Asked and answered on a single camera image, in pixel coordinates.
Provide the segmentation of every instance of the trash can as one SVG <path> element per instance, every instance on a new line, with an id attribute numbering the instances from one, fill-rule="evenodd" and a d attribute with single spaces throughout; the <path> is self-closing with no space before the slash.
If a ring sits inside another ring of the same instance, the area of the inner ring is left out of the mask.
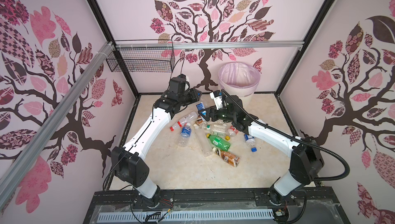
<path id="1" fill-rule="evenodd" d="M 219 89 L 237 95 L 243 101 L 243 107 L 250 103 L 260 79 L 261 74 L 256 68 L 241 62 L 227 63 L 218 71 Z"/>

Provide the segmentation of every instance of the plastic bottle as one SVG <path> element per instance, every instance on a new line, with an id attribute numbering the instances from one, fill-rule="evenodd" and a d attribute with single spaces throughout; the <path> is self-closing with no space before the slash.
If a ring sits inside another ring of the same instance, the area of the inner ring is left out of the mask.
<path id="1" fill-rule="evenodd" d="M 225 127 L 220 124 L 203 124 L 202 128 L 204 130 L 208 130 L 213 135 L 219 135 L 223 137 L 226 135 Z"/>
<path id="2" fill-rule="evenodd" d="M 180 141 L 178 142 L 180 147 L 186 147 L 189 137 L 191 136 L 191 131 L 191 123 L 186 123 L 180 133 Z"/>
<path id="3" fill-rule="evenodd" d="M 227 130 L 226 134 L 230 137 L 234 137 L 239 132 L 233 125 Z"/>
<path id="4" fill-rule="evenodd" d="M 244 134 L 244 140 L 246 140 L 246 143 L 248 147 L 250 147 L 251 151 L 256 152 L 255 138 L 251 135 Z"/>
<path id="5" fill-rule="evenodd" d="M 203 152 L 203 156 L 207 157 L 209 155 L 212 155 L 213 151 L 211 145 L 203 129 L 200 129 L 197 124 L 194 124 L 194 128 L 195 128 L 195 136 L 197 138 L 197 141 L 199 142 L 201 151 Z"/>
<path id="6" fill-rule="evenodd" d="M 191 112 L 190 114 L 186 115 L 185 117 L 181 118 L 177 123 L 175 123 L 172 127 L 170 127 L 171 131 L 174 131 L 178 128 L 181 128 L 184 126 L 186 122 L 193 123 L 198 117 L 198 114 L 196 112 Z"/>
<path id="7" fill-rule="evenodd" d="M 207 138 L 210 139 L 210 142 L 214 144 L 215 147 L 219 148 L 222 151 L 228 151 L 230 147 L 230 143 L 225 141 L 220 136 L 211 135 L 210 133 L 206 134 Z"/>
<path id="8" fill-rule="evenodd" d="M 237 155 L 234 155 L 230 152 L 222 151 L 219 148 L 213 148 L 214 154 L 220 156 L 225 162 L 228 162 L 228 164 L 237 167 L 239 164 L 240 157 Z"/>

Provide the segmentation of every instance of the butterfly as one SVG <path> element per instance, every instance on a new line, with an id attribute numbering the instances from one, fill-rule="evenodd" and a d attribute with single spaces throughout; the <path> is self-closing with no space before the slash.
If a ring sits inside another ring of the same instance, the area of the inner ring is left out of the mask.
<path id="1" fill-rule="evenodd" d="M 261 64 L 262 64 L 262 58 L 258 59 L 258 60 L 254 63 L 254 67 L 259 71 L 259 73 L 262 74 L 262 72 L 261 72 L 262 67 L 260 67 Z"/>
<path id="2" fill-rule="evenodd" d="M 111 102 L 111 107 L 115 106 L 116 104 L 120 105 L 122 104 L 122 93 L 124 90 L 122 90 L 121 87 L 118 87 L 118 84 L 113 80 L 113 86 L 114 86 L 114 90 L 115 90 L 115 97 L 113 98 L 112 102 Z"/>

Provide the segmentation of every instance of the green plastic bottle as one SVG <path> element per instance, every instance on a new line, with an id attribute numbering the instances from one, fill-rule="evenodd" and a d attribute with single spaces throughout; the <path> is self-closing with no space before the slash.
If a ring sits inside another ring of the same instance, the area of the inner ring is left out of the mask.
<path id="1" fill-rule="evenodd" d="M 206 136 L 208 139 L 210 139 L 210 142 L 214 144 L 215 147 L 219 148 L 222 151 L 228 151 L 230 147 L 230 143 L 228 141 L 225 141 L 220 136 L 211 135 L 210 133 L 208 133 Z"/>

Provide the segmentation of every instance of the plastic bag liner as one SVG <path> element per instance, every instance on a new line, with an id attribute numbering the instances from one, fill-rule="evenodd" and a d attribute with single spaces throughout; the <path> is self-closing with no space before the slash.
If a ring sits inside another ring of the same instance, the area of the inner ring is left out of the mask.
<path id="1" fill-rule="evenodd" d="M 238 97 L 254 93 L 260 79 L 261 74 L 256 68 L 241 62 L 227 63 L 218 72 L 219 87 Z"/>

